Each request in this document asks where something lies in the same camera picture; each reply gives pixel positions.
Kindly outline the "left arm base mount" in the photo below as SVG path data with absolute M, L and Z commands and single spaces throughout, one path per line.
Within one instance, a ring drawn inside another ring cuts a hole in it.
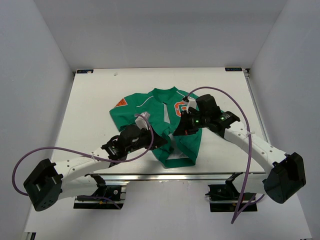
M 73 208 L 82 210 L 121 210 L 125 199 L 127 182 L 108 181 L 101 175 L 86 174 L 78 180 L 88 180 L 93 183 L 93 189 L 84 195 L 75 197 Z

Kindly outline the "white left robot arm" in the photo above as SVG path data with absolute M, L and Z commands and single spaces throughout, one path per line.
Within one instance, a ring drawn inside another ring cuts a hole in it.
M 79 152 L 78 157 L 59 162 L 41 160 L 23 186 L 37 212 L 69 197 L 89 195 L 99 200 L 105 196 L 106 184 L 96 171 L 125 162 L 137 150 L 153 151 L 165 144 L 167 140 L 152 128 L 129 125 L 90 154 Z

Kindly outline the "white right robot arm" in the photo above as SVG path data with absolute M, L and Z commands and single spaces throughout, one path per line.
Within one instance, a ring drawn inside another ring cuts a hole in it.
M 242 149 L 263 168 L 263 174 L 234 173 L 226 182 L 226 195 L 236 200 L 245 192 L 268 195 L 279 204 L 286 202 L 306 184 L 303 158 L 296 152 L 286 152 L 271 146 L 254 133 L 249 133 L 240 118 L 230 111 L 222 112 L 210 94 L 197 99 L 184 97 L 187 105 L 182 111 L 175 136 L 195 134 L 208 128 Z

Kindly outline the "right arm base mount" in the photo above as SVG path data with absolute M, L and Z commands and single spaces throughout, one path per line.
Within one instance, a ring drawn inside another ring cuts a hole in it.
M 208 186 L 205 198 L 209 202 L 211 213 L 232 213 L 236 210 L 243 181 L 240 182 L 239 190 L 233 185 L 233 181 L 242 175 L 243 172 L 204 175 Z

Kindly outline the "green varsity jacket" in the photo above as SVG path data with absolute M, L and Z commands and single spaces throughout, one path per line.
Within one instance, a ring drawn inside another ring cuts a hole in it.
M 165 168 L 190 167 L 196 164 L 202 129 L 192 135 L 173 135 L 182 112 L 187 109 L 187 104 L 183 102 L 187 94 L 176 87 L 134 93 L 122 98 L 109 113 L 119 131 L 135 122 L 135 114 L 149 113 L 148 121 L 154 132 L 167 140 L 167 144 L 152 151 L 156 159 Z

